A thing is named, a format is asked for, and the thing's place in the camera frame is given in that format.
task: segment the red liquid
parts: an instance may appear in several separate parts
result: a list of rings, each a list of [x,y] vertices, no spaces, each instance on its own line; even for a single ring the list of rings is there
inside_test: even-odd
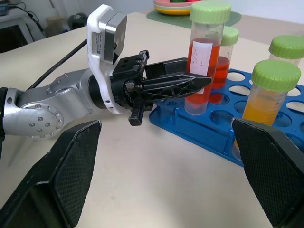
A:
[[[215,72],[212,89],[222,89],[225,87],[229,64],[228,58],[223,56],[218,57],[218,66]]]
[[[220,44],[216,43],[214,40],[208,39],[208,38],[197,38],[197,39],[194,39],[194,41],[199,42],[199,43],[213,44],[212,50],[211,50],[210,61],[209,61],[209,67],[208,67],[208,71],[207,71],[207,76],[212,77],[212,79],[214,79],[215,70],[216,70],[218,57],[219,57]],[[189,54],[188,54],[188,63],[187,63],[187,72],[190,71],[192,49],[193,49],[193,43],[190,43]],[[209,100],[211,89],[212,89],[212,83],[204,88],[204,93],[193,94],[191,96],[188,96],[188,97],[186,97],[186,101],[190,102],[192,104],[195,104],[195,105],[200,105],[200,104],[202,105]]]

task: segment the green screw cap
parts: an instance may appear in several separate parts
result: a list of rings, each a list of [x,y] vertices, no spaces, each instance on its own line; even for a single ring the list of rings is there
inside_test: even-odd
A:
[[[275,37],[270,44],[269,52],[280,58],[303,58],[304,37],[290,35]]]
[[[225,1],[205,0],[191,5],[190,20],[199,24],[223,24],[229,21],[231,5]]]
[[[225,26],[221,46],[231,46],[238,41],[238,30],[233,27]]]
[[[288,92],[300,80],[301,70],[294,64],[282,60],[264,60],[255,65],[251,80],[265,90]]]

